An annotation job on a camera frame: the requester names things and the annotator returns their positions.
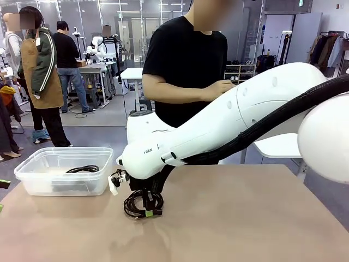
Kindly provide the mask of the person's right hand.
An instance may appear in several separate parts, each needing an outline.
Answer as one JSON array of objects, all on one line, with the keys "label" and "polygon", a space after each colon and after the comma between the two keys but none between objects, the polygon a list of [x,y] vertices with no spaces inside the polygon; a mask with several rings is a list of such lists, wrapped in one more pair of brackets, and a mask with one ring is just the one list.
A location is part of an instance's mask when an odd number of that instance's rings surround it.
[{"label": "person's right hand", "polygon": [[231,80],[219,80],[210,85],[208,90],[213,97],[219,97],[234,87],[236,85]]}]

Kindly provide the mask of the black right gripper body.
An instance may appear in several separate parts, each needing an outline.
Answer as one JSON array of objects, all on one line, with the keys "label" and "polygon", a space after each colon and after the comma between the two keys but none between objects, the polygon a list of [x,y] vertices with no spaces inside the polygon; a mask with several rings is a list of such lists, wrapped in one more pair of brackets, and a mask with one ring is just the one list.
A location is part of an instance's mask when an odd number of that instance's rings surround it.
[{"label": "black right gripper body", "polygon": [[161,175],[155,174],[154,176],[145,180],[136,179],[130,177],[129,186],[132,191],[141,191],[146,189],[152,192],[154,201],[161,201]]}]

